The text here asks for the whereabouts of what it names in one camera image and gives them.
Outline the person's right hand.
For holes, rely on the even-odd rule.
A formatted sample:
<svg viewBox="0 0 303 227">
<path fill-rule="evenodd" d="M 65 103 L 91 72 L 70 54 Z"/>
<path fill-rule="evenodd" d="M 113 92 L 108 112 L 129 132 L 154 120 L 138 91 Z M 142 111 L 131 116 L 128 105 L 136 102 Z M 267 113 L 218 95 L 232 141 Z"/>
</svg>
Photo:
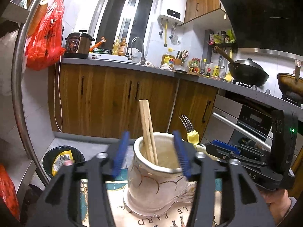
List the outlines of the person's right hand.
<svg viewBox="0 0 303 227">
<path fill-rule="evenodd" d="M 276 191 L 259 189 L 259 192 L 269 205 L 274 222 L 278 225 L 284 219 L 292 204 L 288 191 L 285 189 L 278 189 Z"/>
</svg>

